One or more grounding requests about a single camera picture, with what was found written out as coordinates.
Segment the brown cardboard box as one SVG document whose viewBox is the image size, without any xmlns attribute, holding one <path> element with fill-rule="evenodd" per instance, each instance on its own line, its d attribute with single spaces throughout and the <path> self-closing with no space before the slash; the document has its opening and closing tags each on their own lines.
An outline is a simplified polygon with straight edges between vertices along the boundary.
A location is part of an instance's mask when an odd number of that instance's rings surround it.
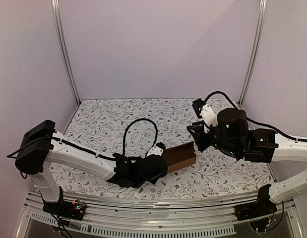
<svg viewBox="0 0 307 238">
<path fill-rule="evenodd" d="M 189 142 L 168 148 L 163 152 L 162 157 L 168 166 L 167 173 L 191 166 L 196 162 L 194 143 Z"/>
</svg>

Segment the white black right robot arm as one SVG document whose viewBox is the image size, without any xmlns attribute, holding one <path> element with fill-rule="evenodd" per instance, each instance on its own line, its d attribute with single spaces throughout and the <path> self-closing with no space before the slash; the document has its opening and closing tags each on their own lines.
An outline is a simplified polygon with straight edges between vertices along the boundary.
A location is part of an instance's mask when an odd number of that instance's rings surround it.
<svg viewBox="0 0 307 238">
<path fill-rule="evenodd" d="M 204 106 L 198 118 L 201 120 L 187 126 L 187 130 L 200 152 L 213 147 L 236 160 L 307 162 L 307 138 L 286 137 L 267 126 L 249 130 L 243 110 L 226 108 L 215 114 Z"/>
</svg>

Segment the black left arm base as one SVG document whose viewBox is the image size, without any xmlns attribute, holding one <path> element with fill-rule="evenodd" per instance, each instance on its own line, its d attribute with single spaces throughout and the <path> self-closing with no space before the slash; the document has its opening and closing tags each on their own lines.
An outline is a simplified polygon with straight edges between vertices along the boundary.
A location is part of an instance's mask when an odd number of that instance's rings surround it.
<svg viewBox="0 0 307 238">
<path fill-rule="evenodd" d="M 43 211 L 56 217 L 64 217 L 82 221 L 86 211 L 86 204 L 78 200 L 68 202 L 59 200 L 58 202 L 47 202 L 43 200 Z"/>
</svg>

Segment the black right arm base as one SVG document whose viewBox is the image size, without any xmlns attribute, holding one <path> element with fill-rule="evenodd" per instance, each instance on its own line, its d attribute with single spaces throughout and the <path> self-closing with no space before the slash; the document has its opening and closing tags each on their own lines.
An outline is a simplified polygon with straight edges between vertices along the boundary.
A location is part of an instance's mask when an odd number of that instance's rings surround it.
<svg viewBox="0 0 307 238">
<path fill-rule="evenodd" d="M 253 219 L 277 212 L 276 204 L 268 201 L 255 201 L 234 207 L 238 221 Z"/>
</svg>

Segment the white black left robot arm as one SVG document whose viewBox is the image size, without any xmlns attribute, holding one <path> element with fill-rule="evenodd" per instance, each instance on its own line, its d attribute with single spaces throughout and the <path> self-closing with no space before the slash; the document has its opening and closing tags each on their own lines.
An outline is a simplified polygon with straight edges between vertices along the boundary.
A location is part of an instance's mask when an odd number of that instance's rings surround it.
<svg viewBox="0 0 307 238">
<path fill-rule="evenodd" d="M 57 215 L 64 215 L 68 204 L 61 199 L 61 188 L 50 171 L 51 163 L 87 172 L 119 187 L 138 188 L 145 182 L 154 184 L 167 174 L 164 150 L 165 144 L 155 141 L 145 158 L 106 154 L 71 141 L 55 130 L 54 121 L 45 120 L 27 131 L 20 148 L 7 158 L 14 159 L 16 168 L 31 178 L 49 207 Z"/>
</svg>

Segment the floral patterned table mat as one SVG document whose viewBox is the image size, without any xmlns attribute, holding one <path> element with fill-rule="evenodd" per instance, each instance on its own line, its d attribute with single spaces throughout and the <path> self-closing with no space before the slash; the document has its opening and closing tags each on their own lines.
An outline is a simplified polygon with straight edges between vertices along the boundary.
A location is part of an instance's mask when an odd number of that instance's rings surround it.
<svg viewBox="0 0 307 238">
<path fill-rule="evenodd" d="M 186 127 L 195 121 L 192 99 L 86 100 L 65 136 L 105 153 L 144 156 L 154 140 L 167 147 L 191 142 Z M 197 152 L 195 164 L 138 189 L 121 188 L 65 165 L 54 163 L 50 169 L 65 192 L 129 199 L 217 197 L 253 192 L 273 183 L 266 164 L 237 161 L 213 148 Z"/>
</svg>

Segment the aluminium front rail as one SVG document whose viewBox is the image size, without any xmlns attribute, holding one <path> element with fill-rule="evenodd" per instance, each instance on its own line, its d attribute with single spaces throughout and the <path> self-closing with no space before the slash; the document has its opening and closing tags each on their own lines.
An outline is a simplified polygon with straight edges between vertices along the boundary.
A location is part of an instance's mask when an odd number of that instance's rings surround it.
<svg viewBox="0 0 307 238">
<path fill-rule="evenodd" d="M 256 233 L 250 221 L 238 221 L 236 205 L 253 202 L 256 193 L 196 199 L 141 200 L 66 193 L 68 201 L 86 202 L 82 221 L 70 220 L 67 230 L 77 238 L 303 238 L 305 236 L 293 200 L 278 205 L 277 220 L 264 233 Z"/>
</svg>

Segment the right aluminium frame post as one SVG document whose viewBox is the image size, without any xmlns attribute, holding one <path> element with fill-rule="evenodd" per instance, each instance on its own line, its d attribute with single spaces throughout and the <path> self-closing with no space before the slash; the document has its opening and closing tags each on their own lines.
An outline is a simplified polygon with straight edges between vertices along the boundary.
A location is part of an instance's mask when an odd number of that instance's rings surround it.
<svg viewBox="0 0 307 238">
<path fill-rule="evenodd" d="M 241 90 L 239 100 L 238 100 L 238 104 L 240 106 L 242 106 L 246 100 L 246 96 L 247 96 L 247 92 L 248 92 L 249 85 L 251 82 L 252 74 L 255 68 L 256 58 L 258 55 L 261 36 L 262 36 L 263 28 L 264 28 L 266 9 L 267 9 L 267 0 L 260 0 L 254 41 L 253 41 L 252 49 L 250 52 L 250 58 L 249 58 L 249 62 L 248 62 L 247 70 L 246 70 L 245 80 L 244 80 L 242 90 Z"/>
</svg>

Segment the aluminium frame post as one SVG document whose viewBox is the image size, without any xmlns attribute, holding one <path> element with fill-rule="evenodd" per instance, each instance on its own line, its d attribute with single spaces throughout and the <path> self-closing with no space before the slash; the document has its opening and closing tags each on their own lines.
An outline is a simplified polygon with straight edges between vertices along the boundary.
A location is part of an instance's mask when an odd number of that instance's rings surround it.
<svg viewBox="0 0 307 238">
<path fill-rule="evenodd" d="M 69 86 L 70 86 L 74 101 L 79 106 L 81 104 L 81 98 L 79 96 L 78 88 L 75 82 L 75 78 L 74 78 L 74 74 L 72 71 L 71 62 L 70 62 L 70 58 L 69 58 L 69 54 L 67 50 L 67 45 L 66 45 L 62 20 L 61 20 L 60 1 L 51 0 L 51 5 L 52 5 L 52 13 L 53 13 L 53 18 L 54 18 L 57 38 L 58 38 L 58 42 L 60 45 L 61 56 L 62 56 L 62 60 L 63 60 L 64 67 L 65 67 L 65 72 L 67 75 L 67 79 L 69 82 Z"/>
<path fill-rule="evenodd" d="M 253 41 L 252 49 L 250 52 L 250 58 L 249 58 L 249 62 L 248 62 L 247 70 L 246 70 L 245 80 L 244 80 L 242 90 L 241 90 L 239 100 L 238 100 L 238 104 L 240 106 L 242 106 L 246 100 L 246 96 L 247 96 L 247 92 L 248 92 L 249 85 L 251 82 L 252 74 L 255 68 L 256 58 L 258 55 L 261 36 L 262 36 L 263 28 L 264 28 L 266 9 L 267 9 L 267 0 L 260 0 L 254 41 Z"/>
</svg>

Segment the left aluminium frame post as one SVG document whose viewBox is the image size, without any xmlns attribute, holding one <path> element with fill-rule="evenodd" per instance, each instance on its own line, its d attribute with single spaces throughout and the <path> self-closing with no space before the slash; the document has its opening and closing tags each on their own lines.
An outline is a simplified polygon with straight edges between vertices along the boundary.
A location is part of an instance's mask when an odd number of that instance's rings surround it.
<svg viewBox="0 0 307 238">
<path fill-rule="evenodd" d="M 78 88 L 75 82 L 75 78 L 74 78 L 74 74 L 72 71 L 71 62 L 70 62 L 70 58 L 69 58 L 69 54 L 67 50 L 67 45 L 66 45 L 62 20 L 61 20 L 60 1 L 51 0 L 51 5 L 52 5 L 52 13 L 53 13 L 53 18 L 54 18 L 57 38 L 58 38 L 58 42 L 60 45 L 61 56 L 62 56 L 62 60 L 63 60 L 64 67 L 65 67 L 65 72 L 67 75 L 67 79 L 69 82 L 69 86 L 70 86 L 74 101 L 79 106 L 81 104 L 81 98 L 79 96 Z"/>
</svg>

